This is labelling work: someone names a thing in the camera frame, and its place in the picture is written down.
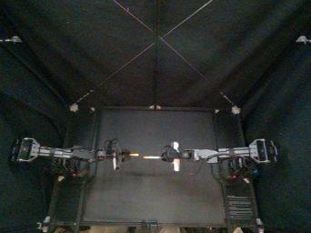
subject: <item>black fabric wall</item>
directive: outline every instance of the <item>black fabric wall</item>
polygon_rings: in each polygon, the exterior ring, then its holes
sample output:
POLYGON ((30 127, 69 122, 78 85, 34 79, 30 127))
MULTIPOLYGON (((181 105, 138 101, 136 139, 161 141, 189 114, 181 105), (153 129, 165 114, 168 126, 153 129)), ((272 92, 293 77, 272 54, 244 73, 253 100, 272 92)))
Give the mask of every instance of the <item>black fabric wall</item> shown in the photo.
POLYGON ((46 163, 8 162, 17 138, 33 137, 52 147, 62 142, 68 110, 38 67, 22 45, 0 44, 0 232, 36 232, 34 222, 46 214, 46 163))
POLYGON ((311 232, 309 64, 311 46, 288 46, 242 105, 248 141, 267 137, 279 146, 254 189, 263 221, 281 232, 311 232))

